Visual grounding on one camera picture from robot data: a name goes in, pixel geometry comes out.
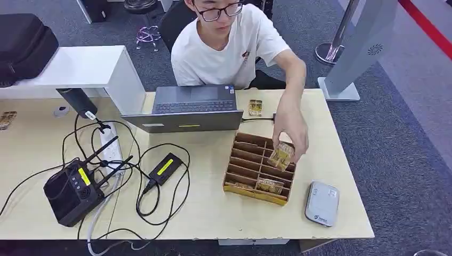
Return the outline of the person's left hand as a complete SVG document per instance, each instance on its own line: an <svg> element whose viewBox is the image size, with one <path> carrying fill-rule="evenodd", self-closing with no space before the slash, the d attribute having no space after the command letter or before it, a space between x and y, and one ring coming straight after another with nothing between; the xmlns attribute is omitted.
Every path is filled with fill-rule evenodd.
<svg viewBox="0 0 452 256"><path fill-rule="evenodd" d="M292 162L297 163L309 147L308 126L297 104L281 102L278 105L273 128L273 144L279 144L281 133L286 133L294 145Z"/></svg>

